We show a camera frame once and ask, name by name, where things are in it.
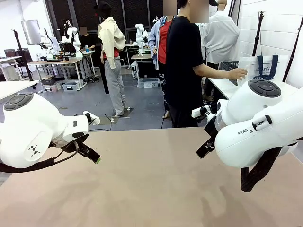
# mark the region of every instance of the shoe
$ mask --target shoe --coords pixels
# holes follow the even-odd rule
[[[163,119],[170,118],[170,111],[166,111],[165,115],[162,117]]]

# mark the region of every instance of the person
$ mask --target person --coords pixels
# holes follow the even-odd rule
[[[158,20],[148,35],[148,46],[152,50],[151,57],[155,64],[156,70],[159,70],[159,79],[164,97],[165,115],[163,118],[170,116],[169,106],[166,101],[166,37],[173,16],[163,16]]]
[[[207,65],[213,69],[218,69],[222,62],[234,61],[237,56],[240,30],[233,19],[224,12],[226,5],[227,0],[218,0],[218,11],[209,18],[209,23],[205,24],[201,34]],[[204,89],[206,98],[209,99],[213,89],[216,103],[222,94],[209,79],[206,79]]]
[[[227,72],[212,69],[204,64],[199,28],[190,22],[193,14],[203,10],[195,8],[195,11],[190,12],[190,1],[178,1],[180,12],[173,19],[167,37],[166,99],[174,128],[197,126],[191,112],[203,105],[202,77],[242,79],[247,75],[244,69]]]
[[[88,34],[87,28],[85,26],[82,26],[80,28],[80,31],[82,33],[82,36],[80,37],[81,49],[84,50],[85,46],[88,46],[88,49],[90,51],[93,51],[95,49],[94,37]]]
[[[103,21],[98,26],[98,37],[102,40],[101,62],[105,67],[110,99],[116,116],[122,116],[124,114],[125,94],[119,52],[124,49],[126,39],[111,17],[111,10],[112,7],[104,1],[101,1],[96,8],[96,13]]]

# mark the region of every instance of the woman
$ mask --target woman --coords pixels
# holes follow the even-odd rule
[[[166,102],[166,37],[169,26],[172,23],[174,16],[163,16],[152,27],[150,34],[148,35],[148,45],[151,48],[151,56],[156,70],[159,70],[159,78],[164,96],[165,115],[163,118],[170,116],[169,106]]]

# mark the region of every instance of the franka logo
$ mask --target franka logo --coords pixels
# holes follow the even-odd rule
[[[32,156],[34,156],[35,154],[37,154],[37,153],[40,153],[40,151],[36,151],[36,147],[37,147],[37,145],[36,146],[31,146],[28,150],[32,150],[33,151],[33,155]]]

